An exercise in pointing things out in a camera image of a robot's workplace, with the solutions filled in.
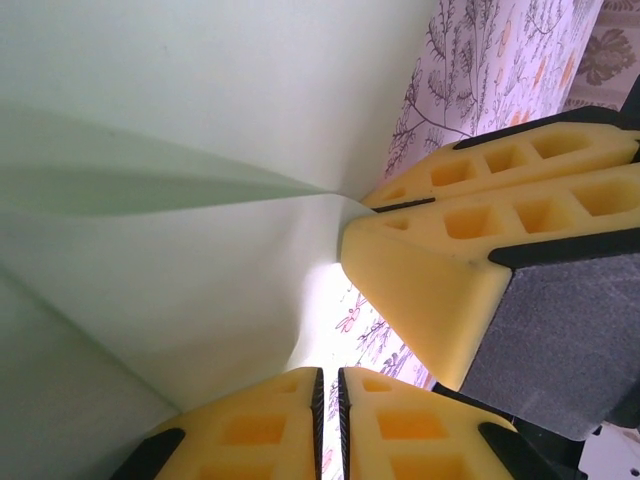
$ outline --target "black rubber corner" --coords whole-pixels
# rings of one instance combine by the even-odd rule
[[[170,428],[145,438],[111,480],[154,480],[185,436],[184,430]]]
[[[324,372],[317,369],[311,394],[311,416],[313,418],[313,456],[316,480],[322,478],[322,441],[324,427]]]
[[[478,431],[513,480],[562,480],[518,432],[490,422],[481,423]]]
[[[461,403],[465,403],[467,405],[471,405],[472,407],[480,408],[487,412],[493,413],[494,415],[499,415],[504,418],[509,423],[513,423],[515,417],[509,413],[503,412],[502,410],[498,410],[497,408],[492,407],[491,405],[487,405],[486,403],[480,402],[474,398],[468,397],[460,392],[456,392],[451,390],[441,383],[436,383],[431,389],[433,393],[437,393],[438,395],[442,395],[443,397],[451,398]]]
[[[423,198],[421,200],[412,200],[411,202],[404,203],[396,203],[394,205],[387,205],[386,207],[377,207],[372,208],[372,210],[376,213],[384,213],[384,212],[392,212],[394,210],[400,210],[402,208],[416,207],[418,205],[425,205],[427,203],[435,202],[436,199],[433,197]]]
[[[349,389],[344,368],[338,370],[338,415],[340,417],[340,444],[342,450],[342,472],[344,480],[351,477],[351,421],[349,411]]]
[[[640,428],[640,380],[609,413],[607,421],[622,428]]]
[[[622,104],[620,113],[629,116],[640,116],[640,75],[636,78],[627,99]]]
[[[640,228],[496,248],[489,261],[517,270],[640,252]]]
[[[551,125],[559,122],[570,123],[598,123],[606,125],[615,125],[622,130],[640,130],[640,85],[639,80],[631,90],[625,104],[620,112],[615,110],[596,107],[589,105],[586,107],[576,108],[568,112],[561,112],[550,117],[540,118],[531,122],[514,125],[513,127],[503,128],[495,132],[485,133],[477,137],[465,138],[460,140],[453,146],[454,150],[463,150],[471,148],[483,143],[498,140],[499,138],[509,137],[517,133],[526,132],[545,125]]]
[[[477,137],[465,138],[455,144],[453,149],[463,150],[465,148],[475,147],[482,145],[483,143],[498,140],[499,138],[510,137],[517,133],[526,132],[535,128],[544,127],[545,125],[551,125],[553,123],[573,122],[617,125],[619,121],[620,113],[615,110],[589,105],[586,107],[576,108],[575,110],[569,110],[568,112],[551,115],[550,117],[544,117],[531,122],[522,123],[520,125],[514,125],[513,127],[503,128],[502,130],[496,130],[495,132],[485,133],[483,135],[478,135]]]
[[[630,163],[640,163],[640,140],[636,140],[636,142],[638,143],[638,150],[636,150]]]

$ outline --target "floral pattern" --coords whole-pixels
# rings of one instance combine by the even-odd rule
[[[590,85],[602,85],[634,63],[636,55],[624,30],[612,28],[600,38],[591,36],[578,74],[586,73]]]
[[[640,75],[640,0],[605,0],[565,109],[619,109]]]
[[[380,183],[444,144],[560,111],[601,4],[440,0],[425,22]],[[362,366],[431,388],[427,369],[353,285],[336,301],[336,367]],[[332,480],[342,478],[337,387],[335,380],[325,402],[323,478]]]

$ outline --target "rectangular hole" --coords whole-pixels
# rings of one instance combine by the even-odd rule
[[[243,415],[233,418],[222,435],[223,445],[278,444],[282,439],[285,415]]]
[[[571,225],[566,209],[554,199],[519,202],[514,208],[528,233],[555,232]]]
[[[440,165],[431,170],[431,183],[435,187],[443,187],[452,183],[464,182],[477,177],[477,172],[471,160],[460,160],[454,163]]]
[[[513,145],[486,153],[484,159],[491,173],[504,172],[527,164],[527,158],[522,151]]]
[[[444,223],[451,238],[469,239],[502,233],[498,215],[490,205],[447,212]]]
[[[385,222],[385,225],[395,230],[408,230],[409,220],[407,220],[406,218],[393,218],[391,220],[387,220]]]
[[[460,455],[401,455],[391,457],[395,480],[475,480]]]
[[[200,470],[198,480],[271,480],[273,465],[209,465]]]
[[[446,438],[447,430],[438,417],[423,410],[378,412],[380,435],[385,440]]]
[[[407,189],[404,187],[398,187],[395,188],[391,191],[389,191],[389,193],[387,193],[384,197],[382,197],[383,200],[397,200],[398,198],[402,198],[407,194]]]
[[[389,392],[391,391],[391,386],[380,380],[375,380],[373,378],[365,378],[362,381],[362,387],[367,392]]]
[[[590,142],[581,133],[556,132],[539,137],[533,140],[531,144],[542,158],[552,158],[587,148]]]
[[[298,381],[291,380],[276,387],[278,393],[294,393],[298,389]]]
[[[594,217],[628,212],[640,205],[640,185],[622,178],[576,187],[571,192]]]

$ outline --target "black rubber edge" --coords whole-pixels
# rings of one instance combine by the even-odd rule
[[[622,428],[640,427],[640,381],[620,400],[607,416],[607,422]]]
[[[491,405],[487,405],[486,403],[482,403],[474,398],[467,397],[466,395],[451,390],[441,383],[436,383],[431,389],[433,393],[437,393],[438,395],[442,395],[443,397],[451,398],[452,400],[456,400],[461,403],[466,403],[467,405],[471,405],[472,407],[480,408],[487,412],[493,413],[494,415],[499,415],[509,423],[513,423],[515,417],[509,413],[503,412],[502,410],[498,410],[497,408],[492,407]]]
[[[500,247],[489,261],[512,270],[640,252],[640,228]]]
[[[344,368],[338,370],[338,416],[340,418],[340,445],[342,450],[342,472],[344,480],[351,477],[351,420],[349,411],[349,389]]]
[[[170,428],[145,438],[111,480],[154,480],[185,436],[181,428]]]
[[[560,476],[563,472],[572,472],[572,477],[579,476],[578,466],[584,450],[584,440],[569,440],[520,418],[516,418],[512,423],[518,433]]]
[[[636,150],[635,155],[631,159],[631,163],[640,163],[640,140],[636,140],[638,143],[638,150]]]
[[[485,133],[477,137],[465,138],[460,140],[453,146],[454,150],[464,150],[465,148],[476,147],[483,143],[492,142],[500,138],[509,137],[517,133],[526,132],[545,125],[551,125],[559,122],[570,123],[598,123],[606,125],[614,125],[622,130],[640,130],[640,116],[629,115],[626,113],[616,112],[609,108],[596,107],[593,105],[577,108],[568,112],[558,113],[550,117],[540,118],[531,122],[514,125],[513,127],[503,128],[495,132]]]
[[[436,199],[434,197],[430,197],[430,198],[423,198],[421,200],[412,200],[410,202],[396,203],[394,205],[387,205],[386,207],[372,208],[371,210],[373,210],[376,213],[392,212],[394,210],[400,210],[402,208],[409,208],[409,207],[416,207],[418,205],[425,205],[427,203],[432,203],[432,202],[435,202],[435,201],[436,201]]]
[[[622,104],[620,113],[623,115],[637,116],[640,115],[640,75],[636,78],[636,81],[629,91],[626,100]]]
[[[513,480],[562,480],[518,432],[491,422],[478,425],[478,431]]]
[[[311,394],[311,415],[313,417],[313,458],[316,480],[322,478],[322,441],[324,427],[324,372],[317,369]]]

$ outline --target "gray fabric surface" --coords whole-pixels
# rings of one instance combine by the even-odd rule
[[[582,440],[640,378],[640,254],[522,268],[461,392]]]

